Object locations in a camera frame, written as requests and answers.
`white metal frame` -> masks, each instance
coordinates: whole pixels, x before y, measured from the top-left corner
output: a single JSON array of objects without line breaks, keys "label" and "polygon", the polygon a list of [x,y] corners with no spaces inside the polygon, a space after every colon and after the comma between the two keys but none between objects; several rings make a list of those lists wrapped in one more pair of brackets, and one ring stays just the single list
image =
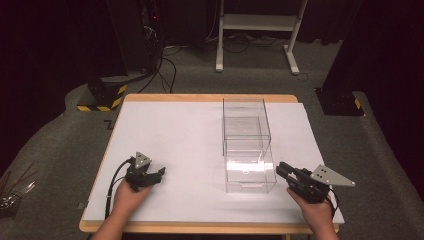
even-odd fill
[{"label": "white metal frame", "polygon": [[300,73],[293,55],[293,47],[303,19],[308,0],[301,0],[299,12],[295,16],[275,16],[275,15],[246,15],[246,14],[224,14],[224,0],[221,0],[219,18],[219,36],[216,55],[216,71],[224,70],[223,35],[224,29],[238,30],[266,30],[266,31],[287,31],[292,32],[290,43],[284,45],[284,53],[290,65],[293,75]]}]

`gray carpet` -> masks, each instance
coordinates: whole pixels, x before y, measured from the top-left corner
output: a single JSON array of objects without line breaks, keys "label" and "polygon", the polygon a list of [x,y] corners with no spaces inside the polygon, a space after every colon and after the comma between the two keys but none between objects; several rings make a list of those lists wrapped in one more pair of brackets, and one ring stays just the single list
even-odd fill
[{"label": "gray carpet", "polygon": [[[226,44],[232,51],[238,45]],[[215,72],[216,51],[170,48],[165,55],[177,67],[174,93],[274,93],[293,94],[305,105],[327,166],[357,183],[354,188],[335,187],[346,223],[341,239],[424,239],[424,206],[398,164],[373,116],[364,93],[355,92],[366,116],[325,116],[314,93],[321,87],[340,44],[323,46],[297,43],[294,54],[300,71],[291,75],[281,45],[251,46],[241,53],[224,52],[224,71]],[[162,75],[170,81],[172,66],[164,61]],[[148,80],[131,83],[135,93]],[[24,196],[13,218],[0,219],[0,239],[86,239],[79,230],[109,137],[105,120],[114,112],[79,112],[76,104],[86,86],[71,91],[66,111],[40,129],[10,166],[15,181],[30,166],[37,174],[36,187]],[[157,76],[143,91],[163,93]],[[218,239],[217,236],[131,236],[131,239]],[[296,236],[294,239],[306,239]],[[240,239],[276,239],[256,236]]]}]

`white tabletop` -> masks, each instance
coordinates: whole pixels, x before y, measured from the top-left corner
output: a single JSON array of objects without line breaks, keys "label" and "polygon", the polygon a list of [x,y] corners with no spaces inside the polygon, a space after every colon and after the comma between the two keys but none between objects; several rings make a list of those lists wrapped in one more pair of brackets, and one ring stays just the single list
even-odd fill
[{"label": "white tabletop", "polygon": [[[275,165],[313,171],[324,163],[303,104],[266,102],[266,110]],[[112,176],[136,152],[153,160],[148,172],[166,173],[130,222],[304,223],[278,175],[268,194],[226,193],[222,102],[180,101],[124,101],[82,221],[104,219]],[[334,223],[344,223],[340,211]]]}]

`human hand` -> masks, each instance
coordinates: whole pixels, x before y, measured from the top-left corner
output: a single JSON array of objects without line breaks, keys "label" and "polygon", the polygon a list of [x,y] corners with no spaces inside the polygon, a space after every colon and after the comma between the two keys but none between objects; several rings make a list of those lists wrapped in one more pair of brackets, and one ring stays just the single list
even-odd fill
[{"label": "human hand", "polygon": [[111,215],[119,215],[125,219],[129,218],[144,201],[152,188],[153,185],[145,187],[139,192],[134,192],[130,184],[122,180],[115,193]]},{"label": "human hand", "polygon": [[331,206],[327,200],[323,203],[310,204],[289,188],[287,192],[302,209],[303,218],[317,239],[338,239],[334,231]]}]

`acrylic box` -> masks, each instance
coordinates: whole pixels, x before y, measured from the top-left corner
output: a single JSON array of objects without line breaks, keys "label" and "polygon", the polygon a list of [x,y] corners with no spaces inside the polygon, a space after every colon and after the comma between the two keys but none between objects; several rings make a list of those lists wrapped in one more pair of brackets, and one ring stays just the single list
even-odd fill
[{"label": "acrylic box", "polygon": [[223,100],[223,154],[228,193],[268,193],[276,183],[263,99]]}]

